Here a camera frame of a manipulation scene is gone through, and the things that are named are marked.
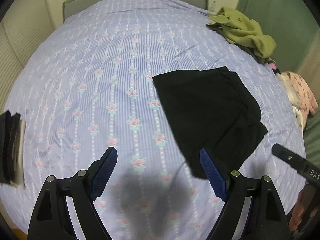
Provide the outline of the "person's right hand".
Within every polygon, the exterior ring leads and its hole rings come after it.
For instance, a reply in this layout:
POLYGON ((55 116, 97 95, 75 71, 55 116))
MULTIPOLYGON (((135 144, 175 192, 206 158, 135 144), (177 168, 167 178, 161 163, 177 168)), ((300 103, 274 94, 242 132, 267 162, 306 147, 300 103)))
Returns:
POLYGON ((289 221, 289 228, 291 231, 297 230, 299 224, 303 220, 303 215, 307 209, 307 207, 303 204, 303 199, 305 196, 310 196, 314 192, 314 188, 310 185, 305 185, 304 188, 299 192, 296 204, 292 211, 292 216, 289 221))

